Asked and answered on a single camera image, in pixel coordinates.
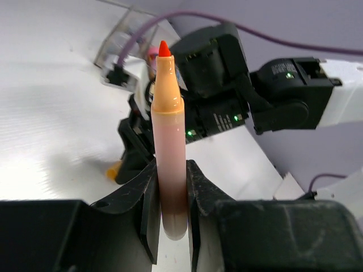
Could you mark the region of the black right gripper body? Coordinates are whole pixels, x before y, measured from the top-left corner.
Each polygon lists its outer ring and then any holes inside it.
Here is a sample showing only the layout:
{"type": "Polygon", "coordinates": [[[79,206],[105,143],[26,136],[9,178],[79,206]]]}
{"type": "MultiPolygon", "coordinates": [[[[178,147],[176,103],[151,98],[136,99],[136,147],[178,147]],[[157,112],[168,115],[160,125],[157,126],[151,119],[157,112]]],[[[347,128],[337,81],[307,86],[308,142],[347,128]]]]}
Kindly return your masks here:
{"type": "Polygon", "coordinates": [[[136,104],[135,95],[128,98],[129,116],[119,123],[118,133],[124,145],[121,166],[115,181],[119,185],[135,178],[153,159],[154,141],[151,121],[146,121],[136,104]]]}

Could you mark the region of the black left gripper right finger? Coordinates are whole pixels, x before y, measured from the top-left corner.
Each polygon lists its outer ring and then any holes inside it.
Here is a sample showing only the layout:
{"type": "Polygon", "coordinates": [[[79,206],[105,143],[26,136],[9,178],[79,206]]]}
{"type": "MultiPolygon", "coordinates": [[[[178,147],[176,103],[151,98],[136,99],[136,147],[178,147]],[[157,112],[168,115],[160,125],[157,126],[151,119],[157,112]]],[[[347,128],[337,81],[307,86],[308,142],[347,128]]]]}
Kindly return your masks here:
{"type": "Polygon", "coordinates": [[[187,161],[192,271],[361,271],[362,233],[334,201],[237,201],[187,161]]]}

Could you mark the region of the orange highlighter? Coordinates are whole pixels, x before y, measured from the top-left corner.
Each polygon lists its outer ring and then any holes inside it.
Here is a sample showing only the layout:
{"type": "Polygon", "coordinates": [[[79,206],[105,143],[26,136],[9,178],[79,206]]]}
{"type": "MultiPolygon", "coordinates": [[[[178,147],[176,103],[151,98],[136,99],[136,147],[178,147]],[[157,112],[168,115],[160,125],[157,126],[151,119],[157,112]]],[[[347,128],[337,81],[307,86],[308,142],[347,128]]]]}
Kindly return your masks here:
{"type": "Polygon", "coordinates": [[[165,41],[160,43],[156,63],[151,121],[162,223],[166,236],[177,241],[188,226],[185,112],[174,56],[165,41]]]}

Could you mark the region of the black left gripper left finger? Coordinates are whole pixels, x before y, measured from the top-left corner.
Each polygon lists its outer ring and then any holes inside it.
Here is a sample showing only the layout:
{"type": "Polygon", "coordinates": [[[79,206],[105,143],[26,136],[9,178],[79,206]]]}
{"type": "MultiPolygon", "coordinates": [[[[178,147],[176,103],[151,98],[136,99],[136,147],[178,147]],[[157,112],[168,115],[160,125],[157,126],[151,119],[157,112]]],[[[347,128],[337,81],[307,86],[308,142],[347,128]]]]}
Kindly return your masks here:
{"type": "Polygon", "coordinates": [[[1,202],[2,271],[151,271],[161,211],[156,165],[91,205],[1,202]]]}

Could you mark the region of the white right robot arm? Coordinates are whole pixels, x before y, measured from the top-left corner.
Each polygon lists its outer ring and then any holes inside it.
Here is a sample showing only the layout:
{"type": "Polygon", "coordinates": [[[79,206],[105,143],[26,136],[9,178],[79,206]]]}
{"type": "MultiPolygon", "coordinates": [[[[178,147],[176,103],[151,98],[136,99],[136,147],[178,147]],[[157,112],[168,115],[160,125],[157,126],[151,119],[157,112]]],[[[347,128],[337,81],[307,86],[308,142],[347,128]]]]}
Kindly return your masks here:
{"type": "Polygon", "coordinates": [[[247,118],[258,135],[362,119],[359,62],[278,58],[249,71],[232,23],[194,31],[171,53],[184,81],[187,143],[241,126],[247,118]]]}

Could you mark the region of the pink cap glue bottle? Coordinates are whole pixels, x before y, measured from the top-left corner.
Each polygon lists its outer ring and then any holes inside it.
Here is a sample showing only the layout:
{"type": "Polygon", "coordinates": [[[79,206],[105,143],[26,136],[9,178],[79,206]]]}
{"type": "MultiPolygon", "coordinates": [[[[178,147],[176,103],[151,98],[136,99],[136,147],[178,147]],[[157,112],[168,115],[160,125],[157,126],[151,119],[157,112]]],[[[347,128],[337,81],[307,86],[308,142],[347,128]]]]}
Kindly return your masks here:
{"type": "Polygon", "coordinates": [[[159,53],[159,48],[157,46],[151,46],[147,52],[147,62],[149,65],[149,78],[155,78],[157,71],[157,56],[159,53]]]}

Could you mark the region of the yellow-orange highlighter cap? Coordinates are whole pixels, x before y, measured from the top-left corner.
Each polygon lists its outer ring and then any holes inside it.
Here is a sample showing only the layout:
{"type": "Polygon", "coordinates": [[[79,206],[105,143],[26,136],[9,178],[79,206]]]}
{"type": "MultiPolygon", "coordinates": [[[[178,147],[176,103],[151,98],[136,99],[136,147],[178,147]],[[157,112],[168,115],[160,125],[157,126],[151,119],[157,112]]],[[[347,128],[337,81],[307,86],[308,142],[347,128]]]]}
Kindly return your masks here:
{"type": "Polygon", "coordinates": [[[116,163],[114,163],[113,165],[111,165],[105,172],[106,177],[110,180],[116,181],[116,177],[119,173],[121,165],[122,165],[121,160],[119,160],[116,163]]]}

